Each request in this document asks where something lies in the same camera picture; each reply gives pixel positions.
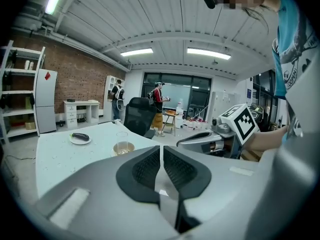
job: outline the bottle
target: bottle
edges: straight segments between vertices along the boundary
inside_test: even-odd
[[[33,67],[34,67],[34,62],[31,61],[31,62],[30,62],[30,66],[29,66],[29,70],[33,70]]]
[[[30,60],[26,60],[24,64],[24,69],[27,70],[29,68]]]

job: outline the glass cup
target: glass cup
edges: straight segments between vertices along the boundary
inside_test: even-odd
[[[120,131],[116,134],[116,154],[123,155],[129,152],[128,133]]]

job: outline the eggplant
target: eggplant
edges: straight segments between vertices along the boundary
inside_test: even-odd
[[[89,136],[83,133],[72,133],[70,134],[71,137],[77,138],[79,140],[87,142],[89,140]]]

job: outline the person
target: person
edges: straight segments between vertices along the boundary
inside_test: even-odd
[[[308,70],[319,49],[319,39],[309,20],[294,0],[216,0],[232,9],[241,9],[250,17],[267,23],[261,13],[252,9],[267,8],[278,14],[277,38],[272,44],[275,63],[275,92],[279,99],[286,99],[287,91]],[[244,144],[247,150],[265,151],[280,147],[288,138],[302,134],[302,128],[290,104],[287,104],[289,125],[271,132],[255,132]]]
[[[120,90],[121,87],[121,80],[118,79],[111,91],[111,95],[112,95],[112,112],[113,112],[113,120],[114,121],[120,121],[120,116],[119,116],[119,109],[117,106],[117,101],[118,99],[116,98],[116,94],[118,92],[118,90]]]
[[[162,116],[162,104],[163,102],[169,101],[169,98],[162,97],[162,86],[164,83],[162,81],[157,81],[154,84],[153,93],[153,105],[156,107],[156,114],[153,118],[151,128],[157,128],[157,137],[164,137],[165,134],[162,132],[163,116]]]

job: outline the shoe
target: shoe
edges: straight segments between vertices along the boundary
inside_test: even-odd
[[[166,136],[166,135],[165,135],[163,132],[161,132],[161,133],[158,133],[158,132],[157,132],[156,136],[157,136],[157,137],[164,137],[164,136]]]

